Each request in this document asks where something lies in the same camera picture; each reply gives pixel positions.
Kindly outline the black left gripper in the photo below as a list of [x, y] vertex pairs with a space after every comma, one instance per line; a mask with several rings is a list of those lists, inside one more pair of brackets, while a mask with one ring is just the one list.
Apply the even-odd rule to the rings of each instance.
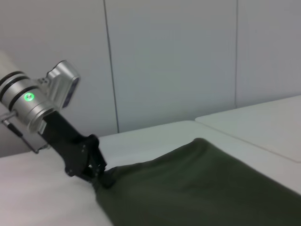
[[81, 135], [60, 113], [54, 111], [45, 117], [46, 123], [41, 137], [61, 156], [65, 173], [81, 177], [89, 183], [98, 183], [103, 188], [111, 188], [116, 179], [116, 168], [106, 170], [107, 163], [99, 149], [95, 135]]

